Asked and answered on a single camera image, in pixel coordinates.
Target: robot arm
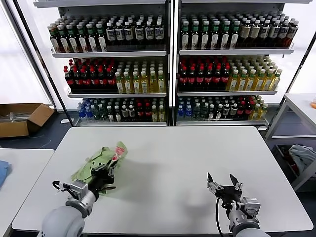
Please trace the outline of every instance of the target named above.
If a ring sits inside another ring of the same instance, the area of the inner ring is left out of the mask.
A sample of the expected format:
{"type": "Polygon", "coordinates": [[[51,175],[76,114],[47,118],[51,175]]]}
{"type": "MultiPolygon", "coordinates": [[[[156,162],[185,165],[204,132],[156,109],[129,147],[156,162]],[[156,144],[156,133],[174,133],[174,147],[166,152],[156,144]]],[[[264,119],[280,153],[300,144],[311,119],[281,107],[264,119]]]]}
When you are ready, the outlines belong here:
{"type": "Polygon", "coordinates": [[[259,220],[256,218],[260,209],[260,203],[256,198],[247,198],[242,195],[242,183],[240,184],[233,175],[230,174],[233,186],[221,186],[214,182],[208,173],[207,187],[218,199],[216,202],[216,222],[219,233],[222,232],[218,223],[218,202],[223,201],[222,207],[226,209],[227,217],[230,221],[229,229],[234,237],[269,237],[260,230],[259,220]]]}
{"type": "Polygon", "coordinates": [[[46,215],[38,237],[79,237],[84,229],[84,219],[91,214],[99,192],[115,188],[108,185],[114,183],[116,164],[117,161],[110,160],[107,164],[91,169],[92,179],[89,183],[78,179],[71,184],[54,181],[56,189],[68,192],[70,196],[65,206],[46,215]]]}

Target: crumpled cloth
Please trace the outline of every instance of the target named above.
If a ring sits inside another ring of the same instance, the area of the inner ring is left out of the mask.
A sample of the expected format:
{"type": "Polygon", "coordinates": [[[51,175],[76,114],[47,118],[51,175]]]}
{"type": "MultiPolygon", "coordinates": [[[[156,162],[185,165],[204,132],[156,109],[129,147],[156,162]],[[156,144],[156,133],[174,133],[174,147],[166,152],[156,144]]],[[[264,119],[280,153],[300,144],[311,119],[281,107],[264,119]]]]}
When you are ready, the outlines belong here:
{"type": "Polygon", "coordinates": [[[99,165],[106,164],[109,160],[112,160],[113,162],[118,160],[118,163],[114,169],[115,172],[120,167],[122,160],[126,157],[126,155],[127,148],[121,141],[117,142],[117,146],[115,147],[114,151],[108,147],[102,147],[92,157],[85,160],[86,164],[71,176],[71,180],[74,181],[75,179],[79,179],[88,183],[92,178],[91,168],[96,168],[99,165]]]}
{"type": "Polygon", "coordinates": [[[0,188],[6,178],[8,167],[9,163],[7,161],[0,160],[0,188]]]}
{"type": "Polygon", "coordinates": [[[293,145],[289,150],[300,174],[316,159],[316,152],[312,147],[293,145]]]}

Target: white table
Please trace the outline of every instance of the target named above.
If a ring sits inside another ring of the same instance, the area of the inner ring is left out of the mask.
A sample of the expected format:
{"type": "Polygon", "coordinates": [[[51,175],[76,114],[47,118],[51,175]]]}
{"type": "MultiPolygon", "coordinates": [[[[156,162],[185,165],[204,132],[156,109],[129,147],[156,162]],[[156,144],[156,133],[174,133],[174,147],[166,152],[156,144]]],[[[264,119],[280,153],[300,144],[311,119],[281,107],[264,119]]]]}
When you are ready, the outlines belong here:
{"type": "MultiPolygon", "coordinates": [[[[244,195],[261,202],[266,232],[311,230],[313,224],[255,127],[75,127],[71,128],[12,223],[17,230],[40,230],[45,215],[65,204],[67,194],[51,185],[70,181],[102,146],[121,140],[128,148],[116,172],[118,187],[94,204],[85,233],[218,233],[216,198],[206,187],[207,172],[222,185],[229,173],[244,183],[244,195]]],[[[220,208],[220,225],[229,221],[220,208]]]]}
{"type": "MultiPolygon", "coordinates": [[[[297,140],[297,139],[316,139],[316,109],[312,108],[310,103],[315,98],[316,94],[285,94],[286,101],[280,108],[277,116],[275,117],[271,127],[269,128],[265,140],[266,142],[272,139],[281,140],[284,139],[297,140]],[[282,122],[286,112],[291,109],[300,119],[305,123],[307,127],[311,129],[314,135],[293,135],[293,136],[274,136],[276,129],[282,122]]],[[[304,170],[302,174],[292,182],[292,187],[296,191],[298,190],[307,180],[309,180],[316,173],[316,161],[310,164],[310,166],[304,170]]]]}
{"type": "Polygon", "coordinates": [[[10,231],[11,222],[53,153],[43,149],[0,149],[0,160],[11,164],[11,172],[0,188],[0,237],[10,231]]]}

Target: blue cloth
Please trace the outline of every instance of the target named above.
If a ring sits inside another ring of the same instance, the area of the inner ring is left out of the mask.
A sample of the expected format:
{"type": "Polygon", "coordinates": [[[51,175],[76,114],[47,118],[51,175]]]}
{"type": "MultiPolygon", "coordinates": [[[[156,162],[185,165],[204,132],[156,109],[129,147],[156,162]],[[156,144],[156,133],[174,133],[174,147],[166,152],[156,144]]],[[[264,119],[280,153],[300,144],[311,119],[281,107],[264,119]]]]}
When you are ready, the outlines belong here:
{"type": "Polygon", "coordinates": [[[7,161],[0,160],[0,187],[2,186],[6,178],[8,167],[9,163],[7,161]]]}

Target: shelf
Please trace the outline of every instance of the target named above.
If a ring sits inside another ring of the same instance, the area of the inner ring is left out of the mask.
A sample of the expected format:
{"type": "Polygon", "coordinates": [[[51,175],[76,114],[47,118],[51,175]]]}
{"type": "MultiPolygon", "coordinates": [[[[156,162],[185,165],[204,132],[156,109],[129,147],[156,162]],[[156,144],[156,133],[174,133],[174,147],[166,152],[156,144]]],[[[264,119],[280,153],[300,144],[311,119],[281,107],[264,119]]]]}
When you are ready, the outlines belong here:
{"type": "Polygon", "coordinates": [[[266,54],[291,54],[294,52],[294,43],[288,49],[223,49],[223,50],[179,50],[179,55],[266,55],[266,54]]]}
{"type": "Polygon", "coordinates": [[[52,53],[54,58],[163,57],[167,51],[52,53]]]}
{"type": "Polygon", "coordinates": [[[176,126],[268,126],[266,120],[249,120],[249,121],[177,121],[176,126]]]}
{"type": "Polygon", "coordinates": [[[182,3],[310,3],[313,0],[182,0],[182,3]]]}
{"type": "Polygon", "coordinates": [[[236,96],[236,95],[274,95],[272,91],[210,91],[210,92],[178,92],[178,96],[236,96]]]}
{"type": "Polygon", "coordinates": [[[163,127],[167,122],[78,122],[78,127],[163,127]]]}
{"type": "Polygon", "coordinates": [[[149,98],[149,97],[166,97],[166,93],[148,93],[148,94],[72,94],[69,93],[69,98],[149,98]]]}
{"type": "Polygon", "coordinates": [[[37,8],[69,7],[69,6],[101,6],[131,4],[164,4],[165,0],[36,0],[37,8]]]}

